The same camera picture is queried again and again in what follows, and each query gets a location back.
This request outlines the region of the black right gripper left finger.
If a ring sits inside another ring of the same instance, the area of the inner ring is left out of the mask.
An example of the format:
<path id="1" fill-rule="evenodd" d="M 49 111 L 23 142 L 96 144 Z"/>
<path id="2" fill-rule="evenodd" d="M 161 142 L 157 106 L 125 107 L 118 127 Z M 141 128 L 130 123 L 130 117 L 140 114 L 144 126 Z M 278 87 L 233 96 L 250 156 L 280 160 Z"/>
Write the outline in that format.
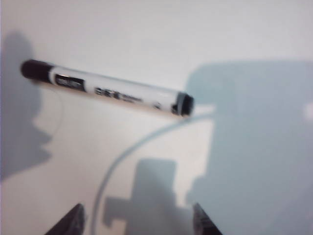
<path id="1" fill-rule="evenodd" d="M 46 235 L 82 235 L 85 229 L 85 208 L 81 203 L 68 211 Z"/>

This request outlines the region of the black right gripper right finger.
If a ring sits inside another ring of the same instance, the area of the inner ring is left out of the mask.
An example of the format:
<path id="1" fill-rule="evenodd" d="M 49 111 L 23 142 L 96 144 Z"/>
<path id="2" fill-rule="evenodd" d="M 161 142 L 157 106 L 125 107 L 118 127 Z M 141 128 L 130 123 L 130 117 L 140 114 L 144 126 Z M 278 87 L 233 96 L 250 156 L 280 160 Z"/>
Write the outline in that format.
<path id="1" fill-rule="evenodd" d="M 193 230 L 195 235 L 222 235 L 199 203 L 193 205 Z"/>

